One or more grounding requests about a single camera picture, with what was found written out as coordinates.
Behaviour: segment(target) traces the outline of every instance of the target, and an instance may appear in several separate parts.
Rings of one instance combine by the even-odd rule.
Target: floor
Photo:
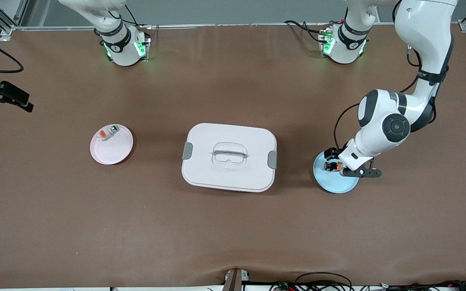
[[[89,26],[89,22],[58,0],[29,0],[23,26]],[[128,0],[137,22],[141,24],[252,24],[281,23],[285,20],[329,22],[344,16],[346,6],[340,0]],[[392,8],[380,8],[381,22],[391,22]],[[125,9],[124,19],[131,20]],[[453,21],[466,15],[466,0],[461,0]]]

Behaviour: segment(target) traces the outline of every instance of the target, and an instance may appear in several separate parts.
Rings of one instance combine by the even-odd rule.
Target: white container
[[[274,182],[276,138],[266,129],[201,123],[188,133],[182,173],[193,186],[262,192]]]

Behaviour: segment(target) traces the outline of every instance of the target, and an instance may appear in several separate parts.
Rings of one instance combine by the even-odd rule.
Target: brown tabletop
[[[252,280],[466,280],[466,34],[456,26],[436,122],[376,159],[381,178],[342,195],[319,188],[312,162],[333,146],[344,108],[414,78],[392,26],[375,26],[349,65],[285,26],[153,34],[150,61],[133,67],[109,63],[91,31],[18,31],[2,43],[25,70],[0,81],[28,91],[35,109],[0,105],[0,287],[218,284],[231,267]],[[0,69],[13,66],[0,54]],[[183,145],[202,122],[272,131],[272,188],[187,184]],[[136,147],[103,166],[89,141],[111,123]],[[352,110],[340,143],[357,130]]]

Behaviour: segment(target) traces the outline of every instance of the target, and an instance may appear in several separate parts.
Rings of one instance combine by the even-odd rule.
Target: blue plate
[[[343,177],[339,172],[325,170],[325,152],[320,153],[314,160],[314,177],[323,189],[331,193],[346,193],[357,185],[358,177]],[[332,159],[329,162],[337,162],[339,159]]]

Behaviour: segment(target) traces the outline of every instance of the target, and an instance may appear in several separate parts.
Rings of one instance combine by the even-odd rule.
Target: gray latch
[[[277,151],[270,151],[267,156],[267,166],[271,169],[276,169],[278,164],[278,153]]]
[[[188,160],[192,157],[192,151],[194,150],[194,145],[191,142],[184,143],[183,150],[183,160]]]

